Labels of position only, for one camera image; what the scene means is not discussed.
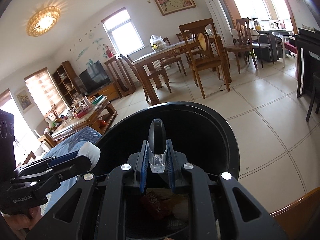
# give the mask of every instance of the metal bolt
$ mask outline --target metal bolt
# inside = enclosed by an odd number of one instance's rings
[[[91,180],[93,179],[93,174],[92,173],[87,173],[83,176],[84,180]]]
[[[232,175],[229,172],[223,172],[221,173],[221,177],[228,180],[232,178]]]
[[[186,170],[192,170],[193,169],[193,164],[192,163],[185,163],[183,165],[183,167],[186,169]]]
[[[128,171],[128,170],[131,169],[131,165],[128,164],[128,163],[125,163],[125,164],[123,164],[123,165],[121,166],[121,169],[122,169],[123,171]]]

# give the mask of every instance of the ceiling light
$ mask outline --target ceiling light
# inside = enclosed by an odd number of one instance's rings
[[[50,30],[60,18],[58,7],[47,7],[34,14],[27,24],[27,34],[37,37]]]

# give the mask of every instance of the piano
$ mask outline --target piano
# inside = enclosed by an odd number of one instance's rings
[[[312,74],[320,71],[320,32],[307,31],[299,28],[299,34],[295,34],[298,50],[298,91],[297,97],[303,94],[311,96],[313,79]],[[303,84],[302,78],[302,56],[303,56]],[[320,100],[320,94],[316,95],[316,101]]]

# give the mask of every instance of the tiled floor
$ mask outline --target tiled floor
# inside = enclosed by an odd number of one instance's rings
[[[161,103],[192,101],[227,119],[240,151],[239,181],[272,212],[320,186],[320,114],[314,107],[310,121],[305,121],[310,99],[296,97],[293,58],[286,59],[285,68],[282,59],[274,66],[265,62],[263,69],[258,64],[258,70],[252,62],[240,62],[241,74],[236,63],[230,63],[230,92],[219,90],[223,81],[216,72],[202,71],[203,99],[190,69],[185,77],[175,65],[167,71],[172,93],[165,86],[156,91]],[[118,111],[114,124],[150,106],[141,87],[112,103]]]

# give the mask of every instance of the white bottle cap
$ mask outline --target white bottle cap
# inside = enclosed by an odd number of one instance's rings
[[[77,157],[80,155],[84,155],[90,159],[91,168],[88,171],[91,171],[98,163],[98,160],[100,158],[100,149],[93,145],[91,142],[85,142],[84,145],[81,146]]]

